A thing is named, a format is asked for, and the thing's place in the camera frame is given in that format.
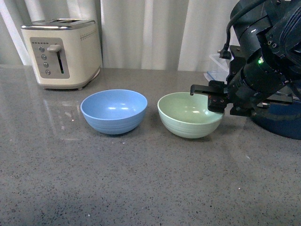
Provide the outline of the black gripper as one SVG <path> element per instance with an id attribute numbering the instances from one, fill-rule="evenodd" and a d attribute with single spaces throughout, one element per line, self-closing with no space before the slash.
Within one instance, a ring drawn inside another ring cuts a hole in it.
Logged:
<path id="1" fill-rule="evenodd" d="M 207 108 L 214 113 L 224 113 L 230 101 L 233 104 L 231 115 L 248 117 L 257 107 L 265 110 L 270 104 L 292 104 L 291 94 L 276 94 L 285 86 L 284 81 L 285 77 L 275 58 L 256 56 L 232 78 L 228 77 L 227 85 L 214 80 L 209 81 L 207 86 L 193 84 L 190 95 L 208 95 Z"/>

